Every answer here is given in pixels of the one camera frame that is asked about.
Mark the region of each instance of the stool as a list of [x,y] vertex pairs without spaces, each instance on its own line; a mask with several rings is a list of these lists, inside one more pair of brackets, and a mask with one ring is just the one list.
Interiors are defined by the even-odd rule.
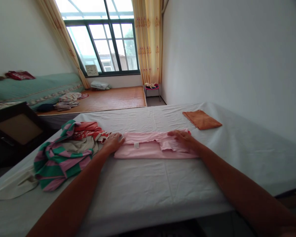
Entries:
[[147,90],[149,90],[149,91],[153,91],[153,90],[158,90],[158,94],[159,94],[159,101],[161,102],[161,100],[160,100],[160,91],[159,91],[159,85],[158,84],[155,84],[155,87],[156,88],[147,88],[147,87],[145,87],[144,86],[144,90],[145,90],[145,96],[146,96],[146,98],[147,98]]

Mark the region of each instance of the folded pink shirt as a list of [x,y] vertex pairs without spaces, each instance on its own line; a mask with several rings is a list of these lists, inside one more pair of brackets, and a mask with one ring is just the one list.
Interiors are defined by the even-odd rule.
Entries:
[[191,159],[193,151],[169,136],[167,132],[124,133],[124,144],[115,152],[120,159]]

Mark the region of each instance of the orange towel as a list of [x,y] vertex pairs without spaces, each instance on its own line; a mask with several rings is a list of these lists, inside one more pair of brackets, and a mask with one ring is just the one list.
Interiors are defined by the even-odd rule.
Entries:
[[220,122],[208,116],[204,111],[182,112],[199,130],[206,130],[222,126]]

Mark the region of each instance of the yellow curtain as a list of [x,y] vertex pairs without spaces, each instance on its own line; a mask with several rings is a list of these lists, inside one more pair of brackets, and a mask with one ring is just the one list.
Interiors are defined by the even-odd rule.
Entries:
[[57,7],[55,0],[37,0],[37,1],[41,6],[41,9],[44,15],[46,16],[48,22],[52,25],[53,29],[55,30],[56,36],[59,39],[60,43],[65,47],[65,49],[69,53],[70,58],[72,59],[75,66],[77,67],[83,86],[86,89],[89,89],[90,85],[81,71],[75,49],[72,45],[67,28],[65,26],[65,23],[62,19],[62,16],[59,12],[59,9]]
[[132,2],[142,82],[161,83],[162,0],[132,0]]

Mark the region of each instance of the hand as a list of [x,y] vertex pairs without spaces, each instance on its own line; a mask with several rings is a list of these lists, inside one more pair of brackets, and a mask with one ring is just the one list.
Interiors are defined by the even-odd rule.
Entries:
[[108,139],[104,142],[102,149],[107,151],[109,154],[117,151],[125,141],[125,138],[119,140],[119,137],[122,136],[120,133],[113,133],[109,136]]
[[202,144],[197,141],[192,135],[180,130],[173,130],[168,132],[169,136],[175,136],[175,139],[181,142],[186,147],[192,149],[195,152],[200,151]]

